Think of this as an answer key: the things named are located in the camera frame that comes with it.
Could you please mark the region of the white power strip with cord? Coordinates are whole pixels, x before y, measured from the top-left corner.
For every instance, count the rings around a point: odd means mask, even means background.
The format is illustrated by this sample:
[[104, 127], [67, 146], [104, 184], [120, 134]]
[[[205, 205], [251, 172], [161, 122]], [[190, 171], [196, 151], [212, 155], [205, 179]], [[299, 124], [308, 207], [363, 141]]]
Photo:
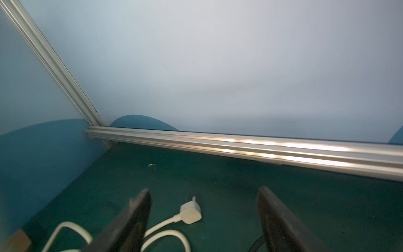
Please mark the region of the white power strip with cord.
[[[200, 205], [196, 201], [196, 197], [193, 196], [192, 200], [189, 202], [186, 202], [185, 204], [180, 206], [179, 213], [174, 215], [173, 217], [166, 219], [157, 225], [151, 227], [149, 230], [145, 232], [144, 238], [148, 237], [152, 233], [156, 232], [157, 230], [171, 224], [171, 223], [177, 223], [177, 222], [184, 222], [185, 224], [193, 224], [202, 219], [202, 214], [201, 214], [201, 208]], [[42, 249], [42, 252], [47, 252], [49, 251], [50, 247], [52, 246], [53, 242], [55, 241], [56, 237], [60, 233], [60, 231], [63, 228], [69, 228], [76, 233], [78, 233], [88, 244], [90, 244], [93, 240], [92, 236], [90, 235], [89, 232], [87, 232], [83, 227], [80, 225], [73, 223], [73, 222], [62, 222], [60, 223], [53, 233], [51, 234], [49, 240], [47, 241], [46, 245]], [[191, 252], [191, 246], [188, 241], [188, 239], [185, 237], [185, 235], [179, 231], [176, 230], [165, 230], [161, 231], [155, 235], [153, 235], [151, 238], [149, 238], [141, 247], [141, 251], [144, 252], [152, 243], [154, 243], [156, 240], [166, 237], [166, 236], [174, 236], [177, 237], [183, 244], [184, 249], [186, 252]]]

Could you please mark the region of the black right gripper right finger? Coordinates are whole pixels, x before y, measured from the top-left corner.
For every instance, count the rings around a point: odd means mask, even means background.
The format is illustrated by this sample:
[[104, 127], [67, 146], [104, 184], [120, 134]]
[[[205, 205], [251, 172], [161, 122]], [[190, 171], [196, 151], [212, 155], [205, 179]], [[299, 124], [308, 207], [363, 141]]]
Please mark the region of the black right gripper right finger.
[[269, 252], [330, 251], [268, 187], [259, 188], [257, 204]]

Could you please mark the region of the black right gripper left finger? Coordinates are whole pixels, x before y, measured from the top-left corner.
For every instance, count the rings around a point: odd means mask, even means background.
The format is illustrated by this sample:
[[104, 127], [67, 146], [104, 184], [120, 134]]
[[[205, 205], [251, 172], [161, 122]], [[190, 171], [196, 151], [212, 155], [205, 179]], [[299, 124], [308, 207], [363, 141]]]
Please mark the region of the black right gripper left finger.
[[129, 205], [87, 246], [83, 252], [139, 252], [152, 205], [148, 189], [143, 189]]

